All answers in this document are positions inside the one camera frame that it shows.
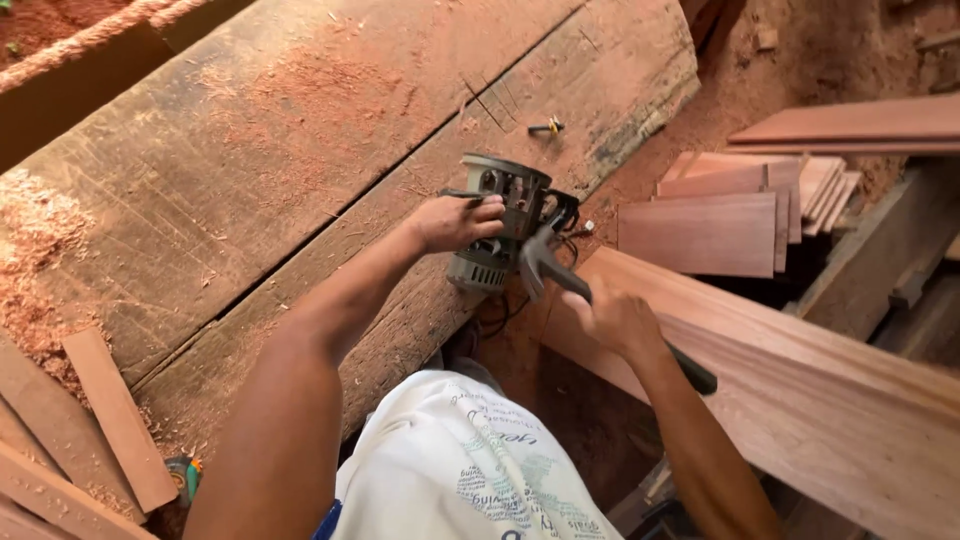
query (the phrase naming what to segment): claw hammer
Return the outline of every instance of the claw hammer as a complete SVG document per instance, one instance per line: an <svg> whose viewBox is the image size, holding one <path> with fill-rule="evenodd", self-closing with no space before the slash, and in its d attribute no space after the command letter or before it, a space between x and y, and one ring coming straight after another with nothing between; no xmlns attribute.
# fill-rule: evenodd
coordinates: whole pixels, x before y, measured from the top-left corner
<svg viewBox="0 0 960 540"><path fill-rule="evenodd" d="M535 235L523 243L520 250L520 277L527 294L534 302L543 296L543 278L550 278L565 290L575 292L584 297L589 304L593 304L593 294L590 286L579 276L557 261L548 243L553 239L555 232L549 226L540 227ZM717 391L717 378L710 371L698 364L693 358L665 341L667 348L680 364L686 379L693 389L703 396Z"/></svg>

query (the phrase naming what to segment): person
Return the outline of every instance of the person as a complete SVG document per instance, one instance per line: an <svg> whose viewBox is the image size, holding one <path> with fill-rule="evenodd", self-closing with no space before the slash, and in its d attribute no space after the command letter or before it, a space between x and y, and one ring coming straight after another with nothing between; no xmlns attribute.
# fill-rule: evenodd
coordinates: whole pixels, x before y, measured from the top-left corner
<svg viewBox="0 0 960 540"><path fill-rule="evenodd" d="M184 538L620 538L547 428L484 377L411 375L337 470L340 362L414 263L498 234L503 213L499 196L475 208L427 201L300 298L237 396ZM684 378L650 308L602 281L590 286L592 306L570 293L564 301L642 383L694 522L709 538L777 538L756 477Z"/></svg>

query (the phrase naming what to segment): hand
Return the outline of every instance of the hand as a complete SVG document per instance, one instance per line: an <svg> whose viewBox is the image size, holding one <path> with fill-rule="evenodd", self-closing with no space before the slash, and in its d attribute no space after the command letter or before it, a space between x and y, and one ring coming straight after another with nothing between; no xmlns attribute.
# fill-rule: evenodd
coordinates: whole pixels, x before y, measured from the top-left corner
<svg viewBox="0 0 960 540"><path fill-rule="evenodd" d="M561 297L573 308L584 332L600 345L624 358L671 357L660 323L642 298L609 287L601 278L588 280L593 306L579 294L569 291Z"/></svg>
<svg viewBox="0 0 960 540"><path fill-rule="evenodd" d="M506 211L503 197L491 195L473 209L472 202L458 197L431 199L404 220L403 227L421 242L424 253L457 251L473 240L500 234L500 218Z"/></svg>

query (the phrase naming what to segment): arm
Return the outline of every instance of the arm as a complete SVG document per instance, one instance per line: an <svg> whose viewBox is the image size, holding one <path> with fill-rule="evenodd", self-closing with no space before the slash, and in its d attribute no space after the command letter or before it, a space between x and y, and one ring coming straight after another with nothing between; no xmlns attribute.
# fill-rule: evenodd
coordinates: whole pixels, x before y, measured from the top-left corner
<svg viewBox="0 0 960 540"><path fill-rule="evenodd" d="M707 538L780 538L777 515L750 466L686 380L643 299L590 282L593 306L572 293L587 334L622 356L650 398L677 493Z"/></svg>
<svg viewBox="0 0 960 540"><path fill-rule="evenodd" d="M237 395L187 520L191 539L309 538L333 504L343 388L337 368L417 260L503 228L502 200L428 201L300 298Z"/></svg>

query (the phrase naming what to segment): white t-shirt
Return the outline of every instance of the white t-shirt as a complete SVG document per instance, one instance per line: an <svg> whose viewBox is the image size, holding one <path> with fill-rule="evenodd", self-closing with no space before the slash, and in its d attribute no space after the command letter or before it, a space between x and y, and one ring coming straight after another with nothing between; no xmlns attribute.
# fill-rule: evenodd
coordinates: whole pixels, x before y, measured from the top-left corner
<svg viewBox="0 0 960 540"><path fill-rule="evenodd" d="M540 420L448 371L417 372L384 398L336 498L337 539L621 538Z"/></svg>

